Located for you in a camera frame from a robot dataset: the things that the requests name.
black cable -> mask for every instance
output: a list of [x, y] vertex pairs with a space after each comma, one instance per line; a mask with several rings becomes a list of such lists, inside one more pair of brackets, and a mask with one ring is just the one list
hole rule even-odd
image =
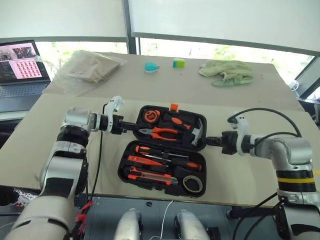
[[236, 240], [236, 235], [237, 235], [237, 231], [238, 228], [240, 226], [240, 224], [242, 223], [242, 221], [248, 216], [250, 215], [252, 212], [254, 212], [257, 208], [259, 208], [260, 206], [262, 206], [263, 204], [265, 204], [266, 202], [268, 202], [269, 200], [273, 199], [275, 196], [277, 196], [277, 193], [275, 192], [274, 194], [272, 194], [271, 196], [269, 196], [268, 198], [266, 198], [265, 200], [263, 200], [262, 202], [258, 203], [257, 205], [255, 205], [253, 208], [250, 209], [250, 211], [248, 211], [245, 215], [243, 215], [240, 220], [238, 221], [237, 225], [235, 226], [234, 232], [233, 232], [233, 236], [232, 236], [232, 240]]
[[0, 217], [19, 216], [21, 212], [1, 212]]
[[270, 210], [268, 212], [266, 212], [264, 215], [262, 215], [253, 225], [252, 227], [250, 227], [249, 231], [246, 233], [244, 240], [248, 240], [250, 234], [252, 233], [252, 231], [255, 229], [256, 226], [258, 226], [258, 224], [266, 218], [266, 216], [268, 216], [269, 213], [271, 213], [276, 207], [278, 207], [280, 204], [282, 204], [282, 201], [278, 202], [275, 206], [273, 206], [272, 208], [270, 208]]
[[[107, 105], [104, 104], [103, 107], [102, 107], [102, 114], [105, 114], [105, 106]], [[89, 199], [89, 202], [91, 202], [94, 198], [94, 194], [95, 194], [95, 190], [96, 190], [96, 185], [97, 185], [97, 181], [98, 181], [98, 176], [99, 176], [99, 171], [100, 171], [100, 165], [101, 165], [101, 155], [102, 155], [102, 140], [103, 140], [103, 132], [101, 131], [101, 135], [100, 135], [100, 147], [99, 147], [99, 158], [98, 158], [98, 165], [97, 165], [97, 168], [96, 168], [96, 172], [95, 172], [95, 178], [94, 178], [94, 183], [93, 183], [93, 186], [92, 186], [92, 191], [91, 191], [91, 196], [90, 196], [90, 199]], [[87, 183], [86, 183], [86, 191], [88, 189], [88, 180], [87, 180]], [[90, 206], [88, 206], [85, 210], [83, 210], [81, 213], [82, 214], [87, 214], [88, 211], [90, 209]], [[82, 224], [82, 221], [78, 221], [74, 228], [72, 229], [72, 232], [71, 232], [71, 236], [74, 237], [77, 233], [78, 233], [78, 230], [80, 228]]]
[[270, 109], [270, 108], [264, 108], [264, 107], [249, 108], [249, 109], [246, 109], [246, 110], [243, 110], [243, 111], [240, 111], [240, 112], [236, 113], [235, 115], [229, 117], [228, 120], [229, 119], [234, 119], [235, 117], [239, 116], [240, 114], [244, 114], [244, 113], [252, 112], [252, 111], [267, 111], [267, 112], [271, 112], [271, 113], [275, 113], [275, 114], [280, 115], [281, 117], [286, 119], [292, 125], [292, 127], [296, 131], [297, 136], [300, 137], [300, 138], [302, 137], [301, 136], [301, 132], [300, 132], [299, 128], [297, 127], [297, 125], [294, 123], [294, 121], [292, 121], [287, 115], [283, 114], [282, 112], [279, 112], [277, 110], [273, 110], [273, 109]]
[[267, 138], [270, 138], [272, 136], [275, 135], [291, 135], [291, 136], [295, 136], [298, 137], [297, 134], [293, 133], [293, 132], [288, 132], [288, 131], [279, 131], [279, 132], [274, 132], [274, 133], [270, 133], [262, 138], [260, 138], [254, 145], [253, 147], [256, 148], [260, 143], [262, 143], [264, 140], [266, 140]]
[[88, 203], [89, 202], [88, 176], [86, 176], [85, 197], [86, 197], [86, 203]]

orange pliers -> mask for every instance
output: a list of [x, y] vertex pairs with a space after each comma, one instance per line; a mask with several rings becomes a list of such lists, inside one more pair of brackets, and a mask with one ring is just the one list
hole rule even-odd
[[160, 128], [160, 127], [154, 127], [152, 129], [150, 128], [143, 128], [139, 129], [139, 132], [146, 135], [151, 135], [151, 138], [153, 139], [162, 139], [166, 141], [177, 141], [176, 138], [167, 138], [160, 136], [161, 133], [171, 133], [171, 134], [178, 134], [179, 131], [171, 128]]

black tool case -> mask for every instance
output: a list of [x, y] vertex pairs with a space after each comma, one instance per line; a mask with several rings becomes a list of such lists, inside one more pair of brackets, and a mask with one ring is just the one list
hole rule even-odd
[[[178, 118], [183, 121], [174, 122], [172, 118]], [[194, 139], [192, 129], [200, 129], [202, 123], [202, 133], [195, 145], [191, 142]], [[163, 138], [177, 140], [154, 139], [149, 134], [143, 134], [139, 130], [134, 130], [133, 134], [137, 140], [130, 142], [124, 150], [119, 167], [118, 176], [125, 183], [137, 185], [141, 188], [151, 190], [163, 190], [166, 194], [174, 196], [188, 196], [197, 198], [202, 196], [206, 191], [207, 167], [205, 158], [198, 153], [206, 146], [206, 118], [194, 112], [178, 110], [176, 104], [172, 104], [170, 108], [161, 106], [146, 105], [141, 108], [136, 120], [139, 130], [153, 129], [174, 129], [177, 133], [161, 132], [158, 133]], [[155, 157], [171, 160], [167, 162], [163, 159], [140, 154], [143, 150], [137, 149], [137, 146], [151, 148], [153, 153], [149, 154]], [[186, 157], [172, 156], [170, 154], [182, 155]], [[162, 165], [146, 165], [141, 162], [129, 160], [135, 157], [149, 159]], [[185, 163], [191, 164], [192, 167], [185, 167]], [[141, 172], [148, 173], [147, 177], [141, 177]], [[153, 174], [164, 175], [162, 180], [155, 180]], [[168, 176], [177, 180], [173, 182], [165, 182]]]

laptop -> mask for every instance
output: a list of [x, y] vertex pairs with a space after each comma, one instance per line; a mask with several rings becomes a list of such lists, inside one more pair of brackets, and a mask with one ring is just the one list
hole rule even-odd
[[34, 40], [0, 43], [0, 113], [27, 111], [51, 82]]

table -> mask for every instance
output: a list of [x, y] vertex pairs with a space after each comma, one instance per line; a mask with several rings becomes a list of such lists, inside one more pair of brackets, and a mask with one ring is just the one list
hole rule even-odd
[[[61, 94], [43, 94], [28, 115], [0, 150], [0, 185], [39, 189], [38, 176], [47, 161], [59, 133], [65, 113], [71, 107], [101, 111], [108, 98], [73, 97]], [[124, 120], [135, 122], [139, 109], [144, 105], [169, 106], [168, 103], [124, 99], [125, 104], [117, 113]], [[203, 114], [207, 119], [206, 136], [220, 136], [231, 130], [226, 118], [244, 108], [181, 103], [181, 110]], [[282, 111], [299, 127], [313, 149], [313, 166], [320, 168], [320, 137], [317, 127], [306, 112]], [[249, 131], [252, 134], [269, 134], [293, 131], [289, 123], [269, 112], [248, 112]], [[100, 134], [94, 132], [89, 139], [89, 189], [94, 182], [99, 153]], [[224, 155], [220, 147], [206, 146], [200, 153], [207, 164], [206, 192], [199, 198], [166, 195], [162, 191], [145, 190], [124, 183], [117, 175], [118, 165], [128, 143], [136, 138], [132, 132], [122, 135], [103, 134], [102, 162], [95, 192], [98, 195], [214, 203], [224, 205], [255, 205], [273, 194], [278, 185], [270, 160], [251, 156]], [[320, 187], [320, 178], [315, 177]], [[266, 203], [271, 206], [276, 199]]]
[[[285, 84], [272, 64], [248, 64], [253, 70], [253, 83], [234, 87], [214, 87], [211, 82], [221, 76], [204, 77], [198, 73], [204, 59], [186, 59], [184, 68], [173, 68], [173, 57], [103, 53], [127, 60], [110, 79], [98, 88], [85, 93], [86, 97], [150, 100], [163, 103], [186, 103], [241, 108], [265, 107], [303, 111], [296, 95]], [[155, 74], [144, 72], [145, 63], [160, 66]], [[53, 81], [45, 93], [62, 94]]]

